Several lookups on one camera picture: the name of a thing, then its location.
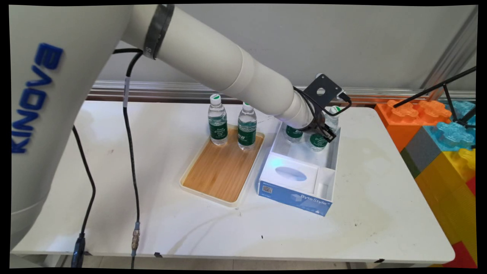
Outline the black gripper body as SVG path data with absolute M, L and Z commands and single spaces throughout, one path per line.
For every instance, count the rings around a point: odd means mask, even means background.
M 312 121 L 309 124 L 309 134 L 327 134 L 327 128 L 325 126 L 325 113 L 322 109 L 312 108 Z

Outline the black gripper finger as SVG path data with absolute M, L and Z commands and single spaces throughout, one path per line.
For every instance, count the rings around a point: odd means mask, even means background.
M 331 127 L 328 125 L 319 125 L 315 128 L 315 133 L 320 134 L 323 138 L 328 142 L 331 143 L 337 136 L 337 133 L 332 130 Z

